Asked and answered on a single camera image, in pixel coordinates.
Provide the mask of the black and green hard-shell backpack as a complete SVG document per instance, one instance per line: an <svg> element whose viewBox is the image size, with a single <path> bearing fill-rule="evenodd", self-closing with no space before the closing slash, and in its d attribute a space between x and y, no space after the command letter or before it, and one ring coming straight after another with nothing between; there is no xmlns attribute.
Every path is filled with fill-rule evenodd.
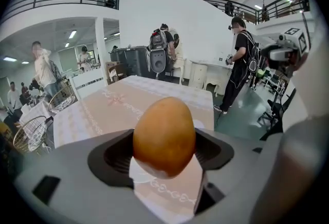
<svg viewBox="0 0 329 224"><path fill-rule="evenodd" d="M258 72L260 61L261 61L261 49L260 44L255 42L251 35L247 32L243 32L243 34L248 38L247 43L247 70L251 74L255 74Z"/></svg>

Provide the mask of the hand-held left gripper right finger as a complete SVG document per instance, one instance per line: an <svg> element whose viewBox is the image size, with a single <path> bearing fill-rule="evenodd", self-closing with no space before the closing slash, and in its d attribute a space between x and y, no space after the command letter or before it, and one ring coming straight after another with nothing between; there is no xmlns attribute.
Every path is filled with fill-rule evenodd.
<svg viewBox="0 0 329 224"><path fill-rule="evenodd" d="M196 130L202 180L194 216L184 224L250 224L260 193L253 177L264 143Z"/></svg>

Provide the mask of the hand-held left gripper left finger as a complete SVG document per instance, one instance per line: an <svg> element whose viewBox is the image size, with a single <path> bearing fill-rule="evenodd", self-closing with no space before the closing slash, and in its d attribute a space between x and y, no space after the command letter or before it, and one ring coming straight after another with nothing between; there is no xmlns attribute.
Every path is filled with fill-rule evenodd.
<svg viewBox="0 0 329 224"><path fill-rule="evenodd" d="M134 194L132 134L58 147L21 172L14 186L49 224L164 224Z"/></svg>

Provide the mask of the black office chair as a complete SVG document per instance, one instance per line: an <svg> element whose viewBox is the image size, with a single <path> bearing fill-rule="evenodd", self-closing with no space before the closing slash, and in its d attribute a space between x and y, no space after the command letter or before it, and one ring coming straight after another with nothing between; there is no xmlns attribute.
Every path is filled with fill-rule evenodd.
<svg viewBox="0 0 329 224"><path fill-rule="evenodd" d="M269 130L260 138L260 141L266 141L267 138L273 134L282 133L283 132L283 125L282 125L282 118L285 111L290 106L292 99L296 94L296 88L293 89L290 95L287 95L287 100L282 103L279 103L267 100L267 103L270 106L271 113L267 113L266 111L258 118L258 122L261 120L267 119L270 121L270 128Z"/></svg>

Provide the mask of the white ornate dresser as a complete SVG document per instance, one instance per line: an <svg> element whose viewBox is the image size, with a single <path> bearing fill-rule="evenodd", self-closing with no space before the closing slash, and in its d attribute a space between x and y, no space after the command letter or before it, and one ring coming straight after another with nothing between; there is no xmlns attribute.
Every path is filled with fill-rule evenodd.
<svg viewBox="0 0 329 224"><path fill-rule="evenodd" d="M232 67L225 65L222 58L219 61L191 61L189 86L206 90L209 84L214 85L215 96L223 96L231 72Z"/></svg>

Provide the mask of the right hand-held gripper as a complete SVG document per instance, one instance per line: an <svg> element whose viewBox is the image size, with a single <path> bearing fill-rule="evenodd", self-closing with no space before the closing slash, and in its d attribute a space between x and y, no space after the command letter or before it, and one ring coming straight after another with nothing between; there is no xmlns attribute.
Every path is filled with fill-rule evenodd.
<svg viewBox="0 0 329 224"><path fill-rule="evenodd" d="M289 28L281 33L274 44L261 49L268 67L282 74L293 74L308 57L308 41L302 29Z"/></svg>

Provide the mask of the cardboard box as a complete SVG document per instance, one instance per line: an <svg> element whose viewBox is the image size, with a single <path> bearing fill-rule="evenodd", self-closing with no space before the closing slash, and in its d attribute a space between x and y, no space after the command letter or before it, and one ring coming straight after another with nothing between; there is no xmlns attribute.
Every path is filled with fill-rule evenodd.
<svg viewBox="0 0 329 224"><path fill-rule="evenodd" d="M111 72L113 71L113 67L120 64L120 62L118 61L109 61L109 62L105 62L105 68L106 68L106 76L107 76L107 80L112 82L113 81L113 76L114 74L111 74Z"/></svg>

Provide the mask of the grey hard-shell backpack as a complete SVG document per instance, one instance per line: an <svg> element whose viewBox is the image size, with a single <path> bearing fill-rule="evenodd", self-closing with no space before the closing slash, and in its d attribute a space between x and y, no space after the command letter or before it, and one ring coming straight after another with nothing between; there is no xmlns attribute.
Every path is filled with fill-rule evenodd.
<svg viewBox="0 0 329 224"><path fill-rule="evenodd" d="M148 70L156 73L156 78L164 72L169 57L169 43L165 32L161 29L156 29L150 36L150 42L145 50L145 56L148 64Z"/></svg>

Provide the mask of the brown egg-shaped bread roll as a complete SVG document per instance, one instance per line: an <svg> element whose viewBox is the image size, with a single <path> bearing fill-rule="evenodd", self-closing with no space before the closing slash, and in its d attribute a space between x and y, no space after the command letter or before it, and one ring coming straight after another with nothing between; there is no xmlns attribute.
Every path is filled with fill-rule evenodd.
<svg viewBox="0 0 329 224"><path fill-rule="evenodd" d="M188 106L179 98L153 103L133 132L133 157L149 174L171 179L192 159L196 132Z"/></svg>

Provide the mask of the person's right forearm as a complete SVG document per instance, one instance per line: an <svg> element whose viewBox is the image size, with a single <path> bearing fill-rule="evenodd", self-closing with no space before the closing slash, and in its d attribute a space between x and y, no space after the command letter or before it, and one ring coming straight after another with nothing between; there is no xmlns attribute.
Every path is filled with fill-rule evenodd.
<svg viewBox="0 0 329 224"><path fill-rule="evenodd" d="M283 131L301 121L329 115L329 39L311 49L290 81L296 94L283 115Z"/></svg>

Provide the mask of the black storage cabinet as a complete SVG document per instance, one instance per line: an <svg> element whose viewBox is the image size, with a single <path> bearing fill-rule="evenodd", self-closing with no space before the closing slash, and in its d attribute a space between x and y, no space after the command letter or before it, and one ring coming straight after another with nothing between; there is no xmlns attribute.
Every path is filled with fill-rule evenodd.
<svg viewBox="0 0 329 224"><path fill-rule="evenodd" d="M153 72L148 70L145 46L113 49L109 54L112 61L126 65L128 76L154 78Z"/></svg>

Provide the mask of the white ornate chair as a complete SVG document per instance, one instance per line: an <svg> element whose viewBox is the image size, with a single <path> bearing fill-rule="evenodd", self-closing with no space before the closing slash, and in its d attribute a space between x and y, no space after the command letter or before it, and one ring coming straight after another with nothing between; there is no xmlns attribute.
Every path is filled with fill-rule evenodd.
<svg viewBox="0 0 329 224"><path fill-rule="evenodd" d="M182 85L184 80L190 77L192 62L186 58L177 57L173 64L173 76L179 77L179 84Z"/></svg>

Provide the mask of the white slatted chair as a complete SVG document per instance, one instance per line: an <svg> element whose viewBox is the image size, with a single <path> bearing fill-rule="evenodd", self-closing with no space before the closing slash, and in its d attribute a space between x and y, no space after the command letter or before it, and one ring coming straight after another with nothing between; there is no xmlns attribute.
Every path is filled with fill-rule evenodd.
<svg viewBox="0 0 329 224"><path fill-rule="evenodd" d="M69 77L69 81L78 101L107 86L101 68Z"/></svg>

